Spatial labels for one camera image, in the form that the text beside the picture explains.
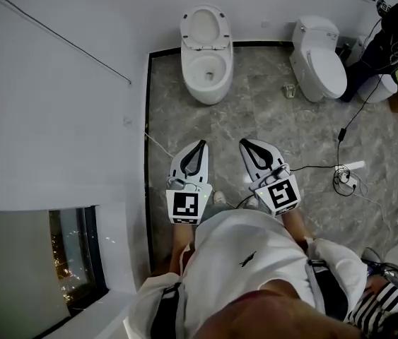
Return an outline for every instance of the power strip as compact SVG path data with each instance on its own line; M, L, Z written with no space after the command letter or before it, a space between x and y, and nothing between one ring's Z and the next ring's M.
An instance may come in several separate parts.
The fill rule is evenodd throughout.
M339 174L340 182L342 184L347 185L348 187L350 187L352 189L356 189L356 187L357 187L357 179L354 179L351 176L349 176L349 178L346 178L346 176L348 176L348 174L349 173L347 173L347 172L340 172L340 174Z

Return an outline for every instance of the white device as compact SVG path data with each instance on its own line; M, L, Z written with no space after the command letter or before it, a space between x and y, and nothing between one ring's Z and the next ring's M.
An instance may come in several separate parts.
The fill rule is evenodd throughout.
M293 72L311 102L337 99L346 90L346 72L335 53L339 30L320 16L301 16L293 33Z
M244 138L240 141L240 152L252 180L250 191L274 216L297 207L300 193L296 178L276 147L258 139Z
M233 42L224 13L199 5L183 14L182 72L191 95L206 105L220 102L233 77Z
M340 172L339 180L351 189L356 189L357 187L357 180L351 177L348 172Z
M200 140L173 159L165 192L171 223L198 225L213 188L208 184L209 148Z

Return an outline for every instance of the white toilet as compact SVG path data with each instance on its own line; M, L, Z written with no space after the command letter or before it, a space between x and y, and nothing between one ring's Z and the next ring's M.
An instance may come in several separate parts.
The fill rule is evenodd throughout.
M182 70L191 95L206 105L220 102L233 77L233 43L228 19L218 8L199 5L180 23Z
M346 90L346 73L335 53L339 31L328 19L302 16L293 33L295 50L290 56L299 86L311 102L337 99Z
M367 37L364 36L358 37L356 43L354 43L353 49L351 50L350 56L345 61L346 66L353 65L361 58L365 48L373 40L372 38L370 38L369 40L366 41L366 38ZM376 76L369 78L358 89L359 93L358 95L363 101L366 101L368 99L367 103L376 103L376 102L381 102L382 100L386 100L388 97L395 94L397 90L398 90L398 85L394 82L393 78L389 74L378 74Z

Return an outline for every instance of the toilet lid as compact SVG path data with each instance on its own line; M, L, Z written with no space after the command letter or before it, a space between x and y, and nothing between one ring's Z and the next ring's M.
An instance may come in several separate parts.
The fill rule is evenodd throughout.
M308 52L308 59L321 88L332 97L341 97L346 90L346 72L337 54L314 48Z
M180 23L183 42L190 49L225 49L230 42L226 16L218 8L198 5L188 10Z

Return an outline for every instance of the marble floor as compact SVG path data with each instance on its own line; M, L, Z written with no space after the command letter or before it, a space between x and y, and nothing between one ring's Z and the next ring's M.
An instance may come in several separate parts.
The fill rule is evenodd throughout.
M173 155L205 139L210 147L209 183L233 205L250 194L238 148L241 138L276 145L292 169L335 165L340 128L362 105L358 97L349 104L328 99L311 103L300 90L293 99L285 98L284 83L296 83L288 60L291 52L283 47L236 48L230 92L211 107L188 93L179 54L153 60L149 133ZM358 254L366 246L383 252L387 238L388 250L398 243L398 114L391 113L387 102L367 104L349 127L339 154L340 163L365 162L354 172L368 185L367 197L382 206L392 233L376 203L334 192L333 169L307 168L295 173L306 224L316 237L346 245ZM150 142L149 199L156 263L172 246L165 201L169 166L170 157Z

